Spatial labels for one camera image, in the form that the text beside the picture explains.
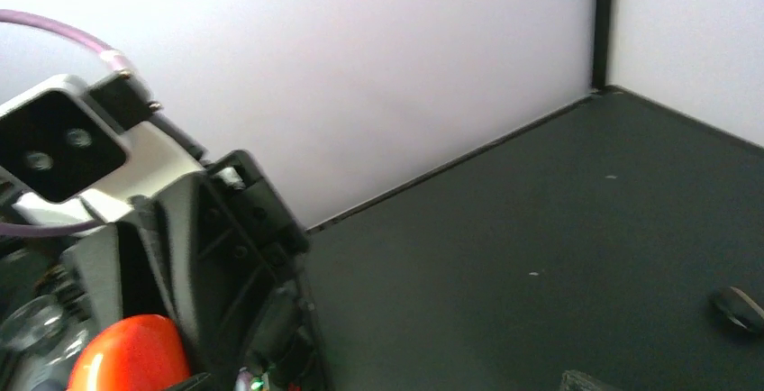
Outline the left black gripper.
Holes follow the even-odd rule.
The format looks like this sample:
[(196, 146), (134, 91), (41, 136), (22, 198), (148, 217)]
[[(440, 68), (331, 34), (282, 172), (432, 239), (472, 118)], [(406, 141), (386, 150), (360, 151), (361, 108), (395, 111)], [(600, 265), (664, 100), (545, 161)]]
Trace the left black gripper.
[(98, 331), (161, 314), (178, 327), (196, 389), (230, 390), (244, 367), (278, 390), (324, 389), (297, 284), (309, 241), (247, 152), (129, 203), (62, 254)]

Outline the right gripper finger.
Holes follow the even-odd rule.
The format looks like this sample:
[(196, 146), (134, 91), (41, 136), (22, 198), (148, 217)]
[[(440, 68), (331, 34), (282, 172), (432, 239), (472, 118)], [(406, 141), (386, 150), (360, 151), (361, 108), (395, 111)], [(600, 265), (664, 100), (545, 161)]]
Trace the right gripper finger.
[(621, 391), (621, 389), (584, 372), (566, 370), (562, 374), (559, 391)]

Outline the red round cap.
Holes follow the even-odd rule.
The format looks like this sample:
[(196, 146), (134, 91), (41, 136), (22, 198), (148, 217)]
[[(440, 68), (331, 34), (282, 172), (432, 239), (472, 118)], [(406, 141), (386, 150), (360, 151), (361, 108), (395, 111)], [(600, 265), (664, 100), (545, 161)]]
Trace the red round cap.
[(80, 353), (68, 390), (165, 390), (191, 377), (175, 324), (140, 314), (110, 325)]

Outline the black glossy earbud charging case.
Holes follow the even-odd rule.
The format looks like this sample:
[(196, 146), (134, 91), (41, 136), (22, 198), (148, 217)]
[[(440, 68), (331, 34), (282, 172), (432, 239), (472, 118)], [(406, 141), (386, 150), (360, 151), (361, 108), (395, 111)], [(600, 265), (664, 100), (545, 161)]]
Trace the black glossy earbud charging case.
[(722, 287), (709, 295), (711, 306), (729, 322), (754, 334), (763, 334), (763, 307), (735, 286)]

